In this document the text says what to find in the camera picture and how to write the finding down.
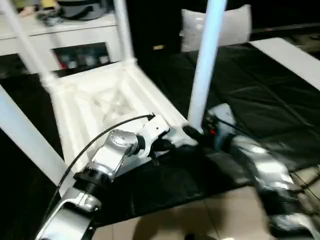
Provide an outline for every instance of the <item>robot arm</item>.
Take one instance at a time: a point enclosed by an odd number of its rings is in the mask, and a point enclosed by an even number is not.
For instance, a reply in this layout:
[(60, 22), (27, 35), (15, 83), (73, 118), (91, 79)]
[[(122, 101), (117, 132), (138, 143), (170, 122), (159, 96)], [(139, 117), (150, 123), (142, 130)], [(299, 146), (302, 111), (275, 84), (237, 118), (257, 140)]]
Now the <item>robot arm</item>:
[(246, 136), (235, 136), (224, 147), (249, 173), (274, 237), (320, 240), (320, 232), (304, 213), (297, 186), (283, 163)]
[(154, 141), (169, 130), (166, 121), (157, 115), (138, 134), (111, 131), (92, 161), (74, 175), (73, 187), (55, 206), (36, 240), (90, 240), (95, 232), (90, 226), (93, 215), (102, 207), (123, 162), (132, 155), (147, 157)]

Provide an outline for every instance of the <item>tiled floor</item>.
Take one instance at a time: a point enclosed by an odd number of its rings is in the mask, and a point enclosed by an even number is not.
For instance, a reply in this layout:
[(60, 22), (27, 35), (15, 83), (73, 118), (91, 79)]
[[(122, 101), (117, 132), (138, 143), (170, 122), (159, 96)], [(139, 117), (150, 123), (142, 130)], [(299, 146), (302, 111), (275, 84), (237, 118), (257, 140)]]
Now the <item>tiled floor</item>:
[(94, 240), (183, 240), (187, 233), (217, 240), (271, 239), (256, 195), (245, 187), (102, 227)]
[[(320, 168), (308, 168), (299, 171), (298, 177), (294, 176), (296, 183), (299, 185), (304, 185), (308, 183), (311, 179), (316, 177), (320, 173)], [(320, 180), (311, 185), (306, 191), (305, 194), (300, 195), (300, 200), (304, 207), (310, 212), (318, 212), (320, 213)]]

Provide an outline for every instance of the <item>black wire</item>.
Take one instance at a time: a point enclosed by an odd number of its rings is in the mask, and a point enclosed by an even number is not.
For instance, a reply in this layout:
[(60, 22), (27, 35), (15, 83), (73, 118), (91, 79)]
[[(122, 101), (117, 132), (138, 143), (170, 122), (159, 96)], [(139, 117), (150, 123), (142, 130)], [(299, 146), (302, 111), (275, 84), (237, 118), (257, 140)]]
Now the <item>black wire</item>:
[(153, 118), (154, 115), (142, 115), (142, 116), (136, 116), (136, 117), (133, 117), (133, 118), (130, 118), (130, 119), (127, 119), (125, 121), (122, 121), (122, 122), (119, 122), (117, 123), (116, 125), (112, 126), (112, 127), (109, 127), (108, 129), (104, 130), (103, 132), (101, 132), (99, 135), (97, 135), (94, 139), (92, 139), (81, 151), (80, 153), (74, 158), (74, 160), (71, 162), (71, 164), (68, 166), (68, 168), (65, 170), (59, 184), (56, 186), (56, 189), (55, 189), (55, 192), (49, 202), (49, 205), (44, 213), (44, 217), (42, 219), (42, 223), (41, 225), (44, 224), (44, 221), (47, 219), (48, 215), (49, 215), (49, 212), (52, 208), (52, 205), (54, 204), (55, 202), (55, 199), (56, 199), (56, 196), (58, 195), (59, 193), (59, 189), (61, 188), (61, 185), (64, 183), (66, 177), (68, 176), (70, 170), (72, 169), (72, 167), (76, 164), (76, 162), (78, 161), (78, 159), (85, 153), (85, 151), (88, 150), (88, 148), (95, 142), (97, 141), (99, 138), (101, 138), (103, 135), (105, 135), (106, 133), (108, 133), (109, 131), (123, 125), (123, 124), (126, 124), (128, 122), (132, 122), (134, 120), (138, 120), (138, 119), (143, 119), (143, 118)]
[(296, 174), (295, 172), (293, 173), (296, 177), (298, 177), (302, 182), (303, 182), (303, 186), (301, 186), (302, 188), (305, 188), (307, 189), (319, 202), (320, 202), (320, 198), (317, 197), (317, 195), (315, 195), (311, 189), (307, 186), (306, 182), (298, 175)]
[(216, 118), (216, 120), (218, 121), (218, 122), (220, 122), (220, 123), (222, 123), (222, 124), (225, 124), (225, 125), (227, 125), (227, 126), (229, 126), (229, 127), (231, 127), (231, 128), (233, 128), (233, 129), (235, 129), (235, 130), (237, 130), (237, 131), (239, 131), (239, 132), (241, 132), (241, 133), (243, 133), (243, 134), (245, 134), (245, 135), (247, 135), (247, 136), (249, 136), (250, 137), (250, 134), (249, 133), (247, 133), (245, 130), (243, 130), (242, 128), (240, 128), (240, 127), (238, 127), (238, 126), (236, 126), (236, 125), (233, 125), (233, 124), (231, 124), (231, 123), (229, 123), (229, 122), (227, 122), (227, 121), (224, 121), (224, 120), (222, 120), (222, 119), (220, 119), (220, 118)]

